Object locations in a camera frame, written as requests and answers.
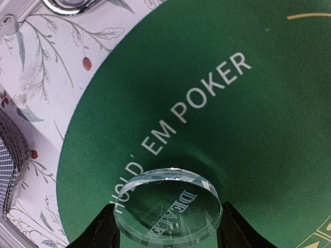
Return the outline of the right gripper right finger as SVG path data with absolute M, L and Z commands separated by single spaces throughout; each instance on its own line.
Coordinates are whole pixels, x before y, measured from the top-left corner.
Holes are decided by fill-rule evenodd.
M 261 236 L 229 202 L 222 204 L 223 215 L 217 228 L 219 248 L 270 248 L 274 245 Z

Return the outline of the clear acrylic dealer button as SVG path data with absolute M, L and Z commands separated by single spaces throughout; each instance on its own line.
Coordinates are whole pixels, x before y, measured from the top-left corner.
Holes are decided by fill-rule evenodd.
M 114 203 L 121 233 L 144 247 L 189 247 L 213 235 L 223 208 L 214 186 L 194 172 L 149 170 L 125 183 Z

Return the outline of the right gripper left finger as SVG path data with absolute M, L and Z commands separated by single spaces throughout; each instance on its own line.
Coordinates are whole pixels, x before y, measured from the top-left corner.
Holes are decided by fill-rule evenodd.
M 115 204 L 107 204 L 68 248 L 120 248 L 120 231 L 114 218 Z

